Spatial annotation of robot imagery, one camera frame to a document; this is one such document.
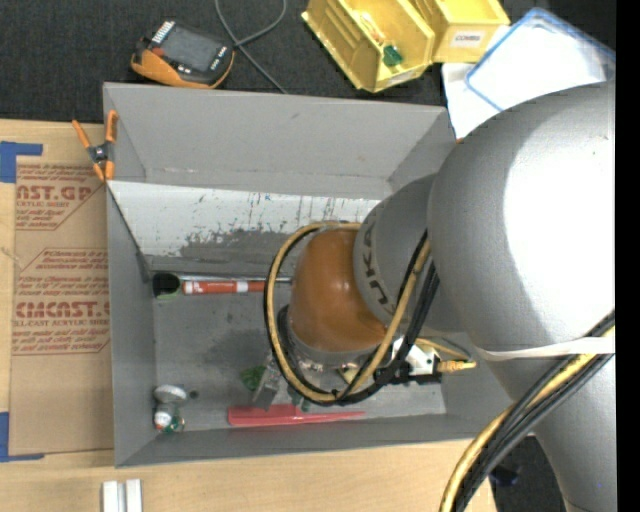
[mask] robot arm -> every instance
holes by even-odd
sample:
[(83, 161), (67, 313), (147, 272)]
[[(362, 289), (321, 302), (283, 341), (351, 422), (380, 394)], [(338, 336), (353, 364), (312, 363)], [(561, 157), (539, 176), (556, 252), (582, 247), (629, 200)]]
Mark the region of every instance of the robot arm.
[[(300, 257), (288, 309), (270, 319), (286, 338), (279, 357), (293, 354), (298, 369), (369, 369), (383, 363), (396, 329), (411, 342), (465, 332), (481, 353), (608, 332), (615, 322), (614, 92), (612, 81), (503, 112), (458, 144), (438, 174), (390, 196), (359, 229), (316, 235)], [(416, 247), (426, 249), (422, 261)], [(567, 510), (609, 512), (617, 510), (615, 357), (585, 357), (554, 368), (554, 375), (590, 378), (552, 412), (547, 400), (534, 432)], [(538, 382), (542, 389), (557, 360), (489, 365), (515, 402)], [(336, 399), (325, 395), (318, 401)]]

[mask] green object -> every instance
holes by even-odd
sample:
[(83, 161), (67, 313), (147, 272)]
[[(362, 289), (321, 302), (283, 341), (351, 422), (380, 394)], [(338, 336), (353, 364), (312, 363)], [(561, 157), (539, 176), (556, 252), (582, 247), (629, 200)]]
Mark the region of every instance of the green object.
[(242, 383), (249, 389), (249, 391), (255, 391), (260, 385), (260, 380), (262, 379), (265, 370), (266, 367), (263, 365), (244, 370), (240, 373)]
[(400, 52), (398, 51), (398, 49), (393, 45), (385, 46), (382, 49), (382, 52), (383, 52), (382, 62), (384, 62), (386, 66), (389, 66), (389, 67), (397, 66), (403, 60), (402, 55), (400, 55)]
[(178, 415), (171, 419), (171, 423), (164, 427), (160, 432), (163, 434), (173, 434), (174, 432), (180, 432), (184, 429), (184, 419)]

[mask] cardboard sheet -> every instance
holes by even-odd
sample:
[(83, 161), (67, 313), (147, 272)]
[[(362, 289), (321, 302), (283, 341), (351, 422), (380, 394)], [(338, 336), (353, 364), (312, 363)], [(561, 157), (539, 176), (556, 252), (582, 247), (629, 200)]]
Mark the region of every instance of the cardboard sheet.
[(0, 140), (42, 145), (16, 158), (9, 454), (111, 448), (104, 184), (70, 123), (0, 121)]

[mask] red marker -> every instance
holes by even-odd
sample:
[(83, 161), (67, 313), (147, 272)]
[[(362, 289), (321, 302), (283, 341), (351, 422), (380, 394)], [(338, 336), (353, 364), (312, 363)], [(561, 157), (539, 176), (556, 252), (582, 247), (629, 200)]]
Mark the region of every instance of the red marker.
[(185, 295), (210, 295), (216, 293), (263, 292), (264, 281), (184, 281), (182, 293)]

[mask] black cable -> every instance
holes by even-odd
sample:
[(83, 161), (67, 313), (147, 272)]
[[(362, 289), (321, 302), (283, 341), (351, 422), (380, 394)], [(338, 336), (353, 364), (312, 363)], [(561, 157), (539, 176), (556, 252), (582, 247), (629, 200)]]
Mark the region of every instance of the black cable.
[(422, 329), (427, 315), (429, 314), (429, 310), (431, 309), (431, 304), (433, 303), (433, 299), (435, 297), (435, 293), (438, 289), (439, 283), (440, 279), (435, 271), (435, 267), (433, 265), (430, 265), (425, 277), (425, 281), (422, 285), (422, 289), (420, 291), (418, 304), (416, 305), (416, 309), (411, 316), (409, 326), (407, 327), (407, 332), (402, 338), (402, 343), (400, 344), (400, 347), (396, 352), (395, 358), (386, 368), (384, 368), (380, 372), (380, 374), (378, 374), (371, 386), (352, 395), (345, 394), (345, 396), (338, 401), (339, 404), (350, 405), (361, 402), (362, 400), (369, 398), (373, 394), (377, 393), (393, 379), (396, 371), (406, 359), (409, 351), (411, 350), (411, 347), (413, 347), (416, 341), (416, 338), (420, 334), (420, 330)]
[(550, 393), (548, 397), (533, 406), (524, 416), (523, 420), (512, 428), (511, 431), (503, 437), (501, 442), (493, 448), (490, 457), (476, 461), (473, 466), (473, 471), (462, 481), (459, 496), (455, 499), (455, 511), (463, 512), (473, 498), (475, 491), (489, 476), (489, 473), (500, 464), (500, 461), (520, 444), (536, 425), (563, 404), (569, 397), (579, 391), (612, 357), (613, 354), (606, 354), (594, 358), (593, 361), (569, 379), (560, 389)]
[(229, 26), (229, 24), (227, 23), (226, 19), (224, 18), (224, 16), (222, 15), (222, 10), (220, 9), (220, 0), (214, 0), (214, 4), (215, 4), (215, 8), (216, 8), (216, 13), (218, 15), (218, 18), (220, 19), (220, 22), (222, 23), (222, 26), (224, 27), (224, 29), (227, 31), (227, 34), (229, 35), (229, 37), (231, 38), (231, 40), (234, 43), (234, 47), (237, 48), (238, 50), (240, 50), (244, 56), (249, 60), (249, 62), (251, 62), (251, 64), (253, 64), (253, 66), (267, 79), (269, 80), (273, 85), (276, 86), (276, 88), (283, 94), (287, 94), (287, 91), (267, 72), (267, 70), (265, 70), (252, 56), (251, 54), (247, 51), (247, 49), (244, 47), (245, 44), (256, 40), (259, 37), (262, 37), (263, 35), (265, 35), (267, 32), (270, 32), (271, 30), (273, 30), (276, 25), (278, 25), (278, 23), (280, 23), (280, 21), (282, 21), (282, 19), (284, 18), (285, 13), (287, 12), (287, 0), (282, 0), (282, 11), (280, 12), (280, 15), (278, 16), (278, 18), (276, 18), (276, 20), (271, 23), (269, 26), (267, 26), (266, 28), (256, 32), (255, 34), (249, 36), (249, 37), (245, 37), (244, 39), (238, 39), (236, 37), (236, 35), (233, 33), (233, 30), (231, 30), (231, 27)]
[[(404, 289), (407, 286), (407, 282), (409, 281), (409, 276), (411, 275), (411, 272), (413, 271), (413, 269), (415, 267), (416, 261), (418, 259), (418, 255), (420, 254), (420, 251), (424, 247), (424, 244), (427, 242), (427, 237), (428, 237), (428, 231), (425, 229), (424, 232), (422, 233), (422, 236), (420, 237), (420, 240), (419, 240), (418, 244), (416, 245), (416, 248), (413, 250), (413, 254), (411, 255), (411, 258), (409, 259), (409, 264), (407, 265), (407, 270), (405, 271), (404, 277), (402, 279), (402, 283), (400, 285), (400, 291), (398, 292), (398, 297), (396, 299), (396, 302), (399, 302), (400, 301), (400, 297), (402, 297)], [(346, 389), (344, 389), (342, 391), (343, 399), (340, 400), (340, 403), (342, 405), (345, 405), (347, 403), (346, 400), (345, 400), (346, 396), (349, 395), (349, 393), (351, 393), (351, 390), (353, 389), (355, 383), (358, 382), (358, 380), (360, 379), (362, 374), (371, 366), (371, 361), (373, 360), (374, 356), (375, 356), (375, 351), (371, 352), (369, 354), (369, 357), (360, 366), (360, 368), (358, 369), (358, 372), (351, 379), (351, 381), (347, 385)]]
[[(587, 333), (587, 336), (600, 337), (614, 324), (615, 311), (594, 326)], [(500, 461), (513, 450), (540, 421), (581, 389), (612, 357), (613, 354), (596, 356), (576, 375), (561, 385), (560, 388), (550, 393), (529, 410), (526, 410), (533, 398), (537, 396), (555, 375), (562, 372), (567, 364), (573, 361), (574, 357), (567, 356), (563, 358), (558, 364), (545, 372), (505, 417), (491, 441), (487, 443), (482, 453), (474, 462), (471, 471), (469, 471), (462, 480), (454, 502), (456, 512), (465, 510), (475, 491), (485, 478), (487, 478), (489, 473), (498, 466)]]

